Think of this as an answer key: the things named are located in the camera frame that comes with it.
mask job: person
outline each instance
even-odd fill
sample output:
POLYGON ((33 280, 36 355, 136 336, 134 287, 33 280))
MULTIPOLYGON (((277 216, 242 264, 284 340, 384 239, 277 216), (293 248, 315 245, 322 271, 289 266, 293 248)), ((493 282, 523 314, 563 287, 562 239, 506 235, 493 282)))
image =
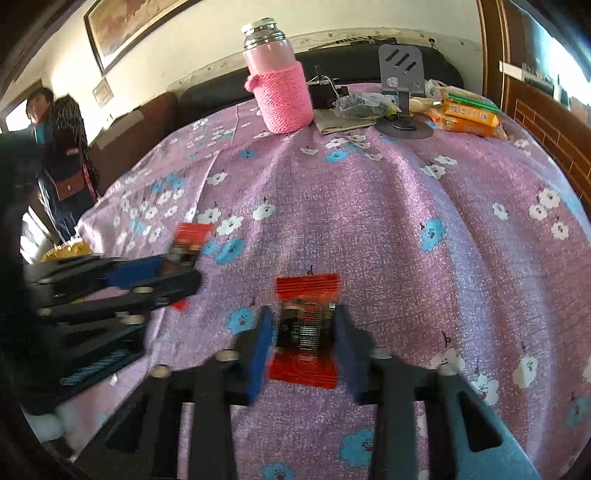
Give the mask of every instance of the person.
POLYGON ((26 109, 35 139, 44 147, 39 197, 66 242, 99 197, 99 174, 88 156, 80 107, 70 95, 54 100, 53 92, 42 87, 29 95, 26 109))

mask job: painting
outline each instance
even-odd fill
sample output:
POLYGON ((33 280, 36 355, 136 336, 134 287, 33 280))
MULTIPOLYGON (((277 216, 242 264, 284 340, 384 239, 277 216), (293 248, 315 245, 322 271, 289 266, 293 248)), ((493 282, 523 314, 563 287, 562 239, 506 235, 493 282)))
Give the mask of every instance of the painting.
POLYGON ((150 32, 199 1, 98 0, 84 20, 100 72, 108 72, 150 32))

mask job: white wall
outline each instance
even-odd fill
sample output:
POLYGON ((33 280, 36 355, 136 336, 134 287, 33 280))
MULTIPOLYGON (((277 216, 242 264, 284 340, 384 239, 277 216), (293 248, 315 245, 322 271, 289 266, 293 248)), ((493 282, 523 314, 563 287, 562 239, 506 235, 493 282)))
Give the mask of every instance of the white wall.
MULTIPOLYGON (((332 28, 397 27, 481 43, 475 0, 203 0, 155 30, 113 67, 107 80, 115 98, 99 109, 92 89, 101 76, 83 20, 94 1, 85 2, 41 48, 0 108, 42 78, 56 95, 69 93, 80 103, 93 138, 109 114, 125 113, 194 70, 239 51, 241 26, 262 17, 274 17, 289 37, 332 28)), ((481 72, 482 64, 474 68, 481 72)))

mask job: silver bottle cap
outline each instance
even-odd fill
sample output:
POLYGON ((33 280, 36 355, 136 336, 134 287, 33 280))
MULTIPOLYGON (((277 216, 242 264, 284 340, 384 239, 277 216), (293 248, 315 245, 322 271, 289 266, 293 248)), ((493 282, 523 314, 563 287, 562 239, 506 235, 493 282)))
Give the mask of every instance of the silver bottle cap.
POLYGON ((262 18, 256 22, 249 23, 242 27, 242 33, 246 35, 244 39, 244 49, 258 47, 265 43, 277 40, 285 40, 285 34, 277 28, 275 20, 272 18, 262 18))

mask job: person's black hair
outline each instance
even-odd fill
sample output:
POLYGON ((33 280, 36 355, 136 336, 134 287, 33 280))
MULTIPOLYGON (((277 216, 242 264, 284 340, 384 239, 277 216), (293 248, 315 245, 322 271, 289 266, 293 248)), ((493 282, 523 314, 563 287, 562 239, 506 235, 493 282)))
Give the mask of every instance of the person's black hair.
POLYGON ((27 105, 25 106, 27 118, 30 118, 29 117, 29 105, 31 105, 31 102, 33 101, 33 99, 38 95, 43 95, 45 97, 45 100, 47 100, 47 103, 53 103, 53 92, 49 88, 39 87, 38 89, 33 90, 33 92, 27 98, 27 105))

